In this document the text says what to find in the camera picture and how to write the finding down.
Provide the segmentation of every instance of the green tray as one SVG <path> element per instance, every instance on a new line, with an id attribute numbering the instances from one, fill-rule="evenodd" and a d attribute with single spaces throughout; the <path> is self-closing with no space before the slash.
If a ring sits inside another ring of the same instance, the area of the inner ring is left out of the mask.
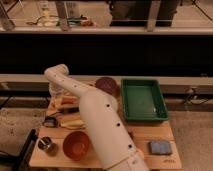
<path id="1" fill-rule="evenodd" d="M 168 120 L 168 111 L 157 80 L 122 79 L 121 96 L 127 121 Z"/>

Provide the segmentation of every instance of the brown bowl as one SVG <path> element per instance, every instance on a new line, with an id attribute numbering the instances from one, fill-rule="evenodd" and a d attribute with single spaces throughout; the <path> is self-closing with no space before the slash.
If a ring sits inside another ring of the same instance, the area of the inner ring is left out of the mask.
<path id="1" fill-rule="evenodd" d="M 86 133 L 74 131 L 64 139 L 63 151 L 67 157 L 78 161 L 86 155 L 89 144 L 90 140 Z"/>

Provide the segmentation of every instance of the wooden tabletop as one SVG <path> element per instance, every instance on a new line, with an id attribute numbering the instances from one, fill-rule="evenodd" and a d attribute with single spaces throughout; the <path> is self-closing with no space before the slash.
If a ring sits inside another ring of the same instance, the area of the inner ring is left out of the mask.
<path id="1" fill-rule="evenodd" d="M 120 98 L 118 98 L 119 110 L 118 114 L 126 126 L 128 132 L 133 134 L 133 141 L 136 146 L 141 149 L 145 154 L 145 162 L 150 169 L 180 169 L 181 161 L 175 144 L 175 139 L 171 130 L 169 121 L 164 122 L 146 122 L 146 123 L 127 123 L 123 118 Z M 54 99 L 51 99 L 50 105 L 47 110 L 47 115 L 50 115 L 56 111 L 54 108 Z M 96 153 L 90 145 L 89 151 L 84 158 L 80 161 L 73 161 L 66 157 L 63 153 L 63 141 L 64 138 L 75 130 L 67 128 L 47 128 L 42 126 L 38 137 L 49 136 L 52 141 L 57 144 L 58 152 L 55 156 L 49 156 L 44 151 L 40 150 L 37 146 L 38 140 L 34 147 L 31 159 L 31 167 L 69 167 L 69 168 L 101 168 L 100 161 L 98 160 Z M 151 140 L 168 140 L 172 147 L 171 155 L 152 155 L 149 151 L 148 143 Z"/>

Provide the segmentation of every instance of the small metal cup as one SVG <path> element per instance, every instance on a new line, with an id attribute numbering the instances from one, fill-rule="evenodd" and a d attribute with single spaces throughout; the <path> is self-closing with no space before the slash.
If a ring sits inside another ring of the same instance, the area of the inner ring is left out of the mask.
<path id="1" fill-rule="evenodd" d="M 42 137 L 39 139 L 38 148 L 49 155 L 55 155 L 58 150 L 57 145 L 52 142 L 50 137 Z"/>

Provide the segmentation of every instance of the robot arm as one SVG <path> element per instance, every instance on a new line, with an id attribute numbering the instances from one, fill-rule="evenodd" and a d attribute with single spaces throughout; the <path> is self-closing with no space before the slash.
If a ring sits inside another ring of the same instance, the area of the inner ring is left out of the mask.
<path id="1" fill-rule="evenodd" d="M 80 98 L 80 115 L 103 169 L 109 171 L 148 171 L 117 114 L 117 102 L 105 92 L 68 76 L 65 65 L 48 68 L 50 83 Z"/>

